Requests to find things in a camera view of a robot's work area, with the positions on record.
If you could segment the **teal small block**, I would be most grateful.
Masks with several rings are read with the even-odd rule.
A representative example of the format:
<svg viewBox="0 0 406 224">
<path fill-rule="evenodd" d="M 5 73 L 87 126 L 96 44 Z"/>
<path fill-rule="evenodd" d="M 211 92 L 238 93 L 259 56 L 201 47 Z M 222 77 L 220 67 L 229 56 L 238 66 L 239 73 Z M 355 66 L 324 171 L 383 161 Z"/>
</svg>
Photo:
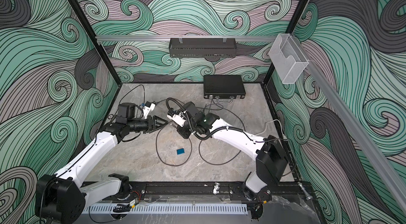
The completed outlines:
<svg viewBox="0 0 406 224">
<path fill-rule="evenodd" d="M 184 153 L 185 153 L 185 150 L 183 148 L 177 150 L 178 155 L 184 154 Z"/>
</svg>

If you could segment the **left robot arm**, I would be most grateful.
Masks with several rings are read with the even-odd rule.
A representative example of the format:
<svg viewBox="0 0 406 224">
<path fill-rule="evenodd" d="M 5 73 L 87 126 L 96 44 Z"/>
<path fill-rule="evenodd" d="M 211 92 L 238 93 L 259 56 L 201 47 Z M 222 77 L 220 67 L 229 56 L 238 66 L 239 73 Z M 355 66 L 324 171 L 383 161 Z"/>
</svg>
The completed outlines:
<svg viewBox="0 0 406 224">
<path fill-rule="evenodd" d="M 89 206 L 114 196 L 126 200 L 131 194 L 129 178 L 111 174 L 99 182 L 83 186 L 83 182 L 100 160 L 131 132 L 152 133 L 167 125 L 165 119 L 150 116 L 155 102 L 142 106 L 140 118 L 135 116 L 138 105 L 122 103 L 115 122 L 105 124 L 95 139 L 66 166 L 53 175 L 43 175 L 37 183 L 35 215 L 61 224 L 74 223 Z"/>
</svg>

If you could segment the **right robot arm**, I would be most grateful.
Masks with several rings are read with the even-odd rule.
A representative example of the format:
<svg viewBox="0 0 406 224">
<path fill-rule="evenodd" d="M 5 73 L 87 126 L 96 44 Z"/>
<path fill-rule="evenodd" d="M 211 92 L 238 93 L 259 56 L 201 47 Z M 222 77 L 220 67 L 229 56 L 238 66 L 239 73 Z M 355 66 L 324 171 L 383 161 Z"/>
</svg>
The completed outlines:
<svg viewBox="0 0 406 224">
<path fill-rule="evenodd" d="M 280 139 L 272 135 L 264 138 L 250 134 L 216 114 L 204 114 L 193 102 L 186 103 L 179 110 L 169 107 L 167 117 L 177 124 L 177 132 L 183 138 L 193 134 L 201 141 L 221 140 L 255 161 L 256 170 L 248 175 L 242 187 L 249 200 L 255 200 L 263 188 L 277 186 L 289 164 Z"/>
</svg>

